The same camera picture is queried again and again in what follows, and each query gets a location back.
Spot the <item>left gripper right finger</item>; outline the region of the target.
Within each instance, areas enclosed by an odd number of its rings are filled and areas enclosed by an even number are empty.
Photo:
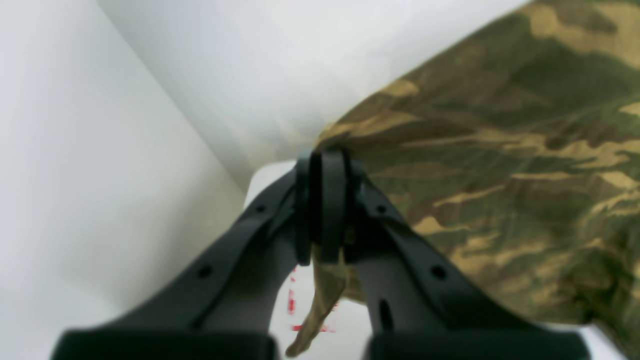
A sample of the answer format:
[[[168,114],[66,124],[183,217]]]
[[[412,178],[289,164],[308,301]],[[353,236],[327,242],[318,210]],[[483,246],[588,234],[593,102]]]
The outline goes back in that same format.
[[[417,235],[347,153],[320,155],[320,263],[352,265],[374,335],[366,360],[589,360],[578,333],[534,325]]]

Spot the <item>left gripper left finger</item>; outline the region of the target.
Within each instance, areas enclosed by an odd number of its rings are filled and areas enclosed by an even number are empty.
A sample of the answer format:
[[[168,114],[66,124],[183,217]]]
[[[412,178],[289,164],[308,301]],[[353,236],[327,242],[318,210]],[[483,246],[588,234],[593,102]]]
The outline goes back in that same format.
[[[53,360],[279,360],[269,333],[282,283],[311,259],[306,153],[167,287],[103,325],[69,330]]]

